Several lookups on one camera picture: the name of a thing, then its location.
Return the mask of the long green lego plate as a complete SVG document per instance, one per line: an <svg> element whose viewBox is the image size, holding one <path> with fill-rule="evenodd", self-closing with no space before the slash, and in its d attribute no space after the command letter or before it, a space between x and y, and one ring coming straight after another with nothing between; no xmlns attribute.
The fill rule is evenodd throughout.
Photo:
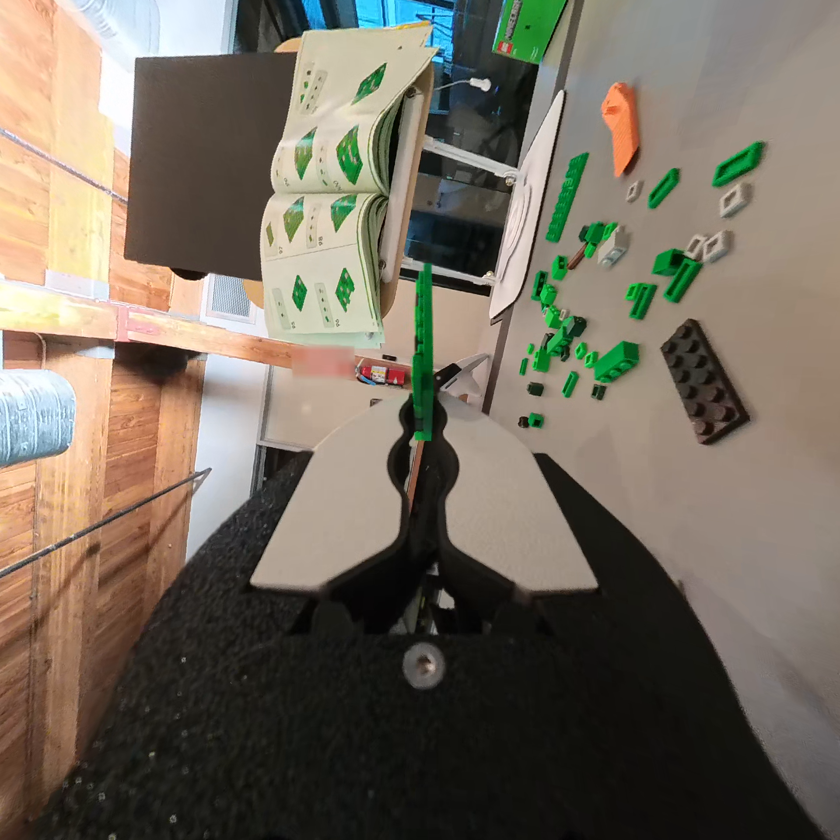
<svg viewBox="0 0 840 840"><path fill-rule="evenodd" d="M584 152L570 159L545 236L550 243L560 242L589 156Z"/></svg>

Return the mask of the black lego plate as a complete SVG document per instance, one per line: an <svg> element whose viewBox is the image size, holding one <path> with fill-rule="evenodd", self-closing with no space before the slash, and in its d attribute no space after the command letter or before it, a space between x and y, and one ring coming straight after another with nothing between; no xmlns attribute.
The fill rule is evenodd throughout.
<svg viewBox="0 0 840 840"><path fill-rule="evenodd" d="M713 445L751 416L697 320L688 318L660 352L700 445Z"/></svg>

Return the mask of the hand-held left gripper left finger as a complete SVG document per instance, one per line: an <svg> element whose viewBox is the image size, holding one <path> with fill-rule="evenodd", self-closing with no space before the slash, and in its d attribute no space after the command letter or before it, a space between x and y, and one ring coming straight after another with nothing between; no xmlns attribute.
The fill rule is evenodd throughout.
<svg viewBox="0 0 840 840"><path fill-rule="evenodd" d="M413 588L404 488L413 401L384 399L323 439L250 578L257 590L335 602L389 629Z"/></svg>

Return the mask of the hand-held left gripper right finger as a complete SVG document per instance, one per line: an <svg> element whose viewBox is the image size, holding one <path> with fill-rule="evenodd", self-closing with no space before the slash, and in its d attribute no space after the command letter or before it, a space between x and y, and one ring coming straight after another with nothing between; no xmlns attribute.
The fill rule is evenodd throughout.
<svg viewBox="0 0 840 840"><path fill-rule="evenodd" d="M490 623L507 604L596 592L595 574L532 451L476 407L445 393L438 403L446 475L439 567L456 603Z"/></svg>

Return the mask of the metal air duct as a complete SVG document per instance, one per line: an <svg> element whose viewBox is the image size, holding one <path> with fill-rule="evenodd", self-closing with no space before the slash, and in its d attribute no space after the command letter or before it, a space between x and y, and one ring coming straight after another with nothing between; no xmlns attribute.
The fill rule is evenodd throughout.
<svg viewBox="0 0 840 840"><path fill-rule="evenodd" d="M161 14L156 1L70 1L103 47L123 60L157 56Z"/></svg>
<svg viewBox="0 0 840 840"><path fill-rule="evenodd" d="M1 373L1 467L65 453L72 444L77 397L53 371Z"/></svg>

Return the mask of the lego instruction booklet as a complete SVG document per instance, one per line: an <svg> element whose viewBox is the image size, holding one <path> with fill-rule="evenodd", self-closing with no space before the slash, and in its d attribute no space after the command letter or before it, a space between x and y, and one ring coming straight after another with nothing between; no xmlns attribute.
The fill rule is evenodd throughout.
<svg viewBox="0 0 840 840"><path fill-rule="evenodd" d="M259 230L272 339L382 346L392 141L406 94L433 64L433 37L428 21L301 37Z"/></svg>

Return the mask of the green lego box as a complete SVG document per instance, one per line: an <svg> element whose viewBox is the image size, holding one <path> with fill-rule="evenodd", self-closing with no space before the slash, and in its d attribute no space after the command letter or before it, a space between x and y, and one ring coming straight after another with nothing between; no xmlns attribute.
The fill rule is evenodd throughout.
<svg viewBox="0 0 840 840"><path fill-rule="evenodd" d="M539 65L567 1L504 1L492 52Z"/></svg>

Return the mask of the large window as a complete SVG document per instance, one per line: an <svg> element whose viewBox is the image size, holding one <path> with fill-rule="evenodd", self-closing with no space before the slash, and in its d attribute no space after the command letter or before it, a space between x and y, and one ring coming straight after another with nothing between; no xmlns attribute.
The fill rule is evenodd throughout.
<svg viewBox="0 0 840 840"><path fill-rule="evenodd" d="M294 2L310 28L379 28L428 22L443 43L464 27L493 25L501 12L494 1L302 1Z"/></svg>

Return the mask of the orange brick separator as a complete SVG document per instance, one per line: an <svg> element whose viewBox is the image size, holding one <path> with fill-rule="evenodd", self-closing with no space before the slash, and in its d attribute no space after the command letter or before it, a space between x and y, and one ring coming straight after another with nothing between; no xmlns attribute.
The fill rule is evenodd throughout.
<svg viewBox="0 0 840 840"><path fill-rule="evenodd" d="M614 176L620 177L632 163L640 144L634 89L622 81L612 84L602 102L601 113L612 135Z"/></svg>

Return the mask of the green mosaic lego plate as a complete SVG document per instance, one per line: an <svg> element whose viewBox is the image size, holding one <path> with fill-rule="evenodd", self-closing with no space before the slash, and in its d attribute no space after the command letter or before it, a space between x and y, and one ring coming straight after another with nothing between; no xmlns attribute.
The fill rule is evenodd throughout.
<svg viewBox="0 0 840 840"><path fill-rule="evenodd" d="M430 264L424 264L419 271L415 288L412 386L414 438L420 442L431 440L434 423L433 271Z"/></svg>

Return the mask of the dark panel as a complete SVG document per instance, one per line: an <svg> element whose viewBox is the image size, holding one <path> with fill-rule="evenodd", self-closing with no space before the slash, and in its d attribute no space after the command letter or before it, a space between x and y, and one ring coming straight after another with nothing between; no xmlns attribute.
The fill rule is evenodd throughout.
<svg viewBox="0 0 840 840"><path fill-rule="evenodd" d="M297 57L135 60L126 259L186 279L261 281L261 220Z"/></svg>

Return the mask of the white book stand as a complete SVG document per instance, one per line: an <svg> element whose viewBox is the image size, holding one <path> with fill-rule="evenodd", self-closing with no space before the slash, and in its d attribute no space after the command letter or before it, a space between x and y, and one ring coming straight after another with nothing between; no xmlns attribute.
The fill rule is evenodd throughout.
<svg viewBox="0 0 840 840"><path fill-rule="evenodd" d="M560 131L565 90L558 81L548 111L542 118L527 153L520 165L513 167L436 140L425 133L433 81L433 71L426 69L409 87L402 102L402 120L394 157L395 170L385 217L385 231L380 245L381 314L384 316L391 310L399 280L417 280L420 274L428 269L433 279L457 280L462 291L489 291L488 319L490 323L495 323L522 293ZM475 276L433 264L424 264L405 256L408 226L423 152L471 165L512 184L512 196L502 230L499 256L495 269L490 273Z"/></svg>

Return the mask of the lego pieces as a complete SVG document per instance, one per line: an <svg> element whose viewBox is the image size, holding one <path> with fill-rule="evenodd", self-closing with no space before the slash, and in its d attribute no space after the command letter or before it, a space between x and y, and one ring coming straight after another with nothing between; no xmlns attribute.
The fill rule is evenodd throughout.
<svg viewBox="0 0 840 840"><path fill-rule="evenodd" d="M715 188L728 188L719 200L721 218L730 218L749 204L751 185L744 177L760 165L765 148L764 141L754 141L717 165L711 184ZM624 256L626 230L617 223L595 222L583 226L579 240L581 248L572 258L558 255L549 271L539 270L534 277L530 298L540 305L549 330L539 345L531 343L528 346L528 357L520 362L518 372L520 375L547 373L551 360L567 361L574 355L593 373L591 397L601 401L607 386L637 367L641 360L639 345L624 340L605 353L591 350L581 340L587 321L560 309L556 298L560 281L583 258L598 256L601 266L612 266ZM682 302L701 271L726 256L731 247L732 233L722 229L711 236L694 236L686 248L670 248L657 254L652 275L668 281L663 299L673 304Z"/></svg>

